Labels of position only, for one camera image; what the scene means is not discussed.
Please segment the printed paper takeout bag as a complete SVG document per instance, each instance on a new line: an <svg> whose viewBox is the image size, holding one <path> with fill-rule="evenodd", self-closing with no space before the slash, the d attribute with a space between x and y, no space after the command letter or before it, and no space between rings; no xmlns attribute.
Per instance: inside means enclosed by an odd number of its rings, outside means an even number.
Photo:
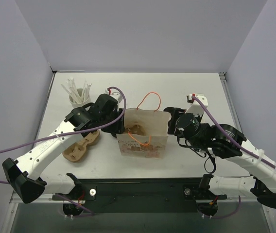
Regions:
<svg viewBox="0 0 276 233"><path fill-rule="evenodd" d="M139 124L145 129L146 135L117 134L121 155L161 159L168 141L168 121L171 115L160 111L161 98L158 106L152 110L142 110L139 107L140 105L125 110L124 127Z"/></svg>

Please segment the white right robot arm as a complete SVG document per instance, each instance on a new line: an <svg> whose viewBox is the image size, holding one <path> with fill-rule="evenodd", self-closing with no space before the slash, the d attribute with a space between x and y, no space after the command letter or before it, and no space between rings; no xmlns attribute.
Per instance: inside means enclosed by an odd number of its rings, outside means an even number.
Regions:
<svg viewBox="0 0 276 233"><path fill-rule="evenodd" d="M206 156L212 164L221 158L235 163L248 172L248 176L221 177L211 171L202 176L195 197L243 196L255 198L259 203L276 209L276 162L265 155L231 125L202 123L202 115L185 109L167 107L171 118L168 134L184 139L182 145Z"/></svg>

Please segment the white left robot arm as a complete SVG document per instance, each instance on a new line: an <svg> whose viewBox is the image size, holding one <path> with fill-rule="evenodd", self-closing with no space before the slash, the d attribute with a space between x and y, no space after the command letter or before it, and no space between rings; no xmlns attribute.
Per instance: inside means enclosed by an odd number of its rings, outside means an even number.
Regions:
<svg viewBox="0 0 276 233"><path fill-rule="evenodd" d="M46 141L15 160L3 162L8 183L24 203L42 194L64 194L71 200L80 196L82 184L73 174L47 175L43 171L72 144L96 130L108 128L110 133L120 133L124 109L119 103L123 100L118 92L99 95L94 103L72 109Z"/></svg>

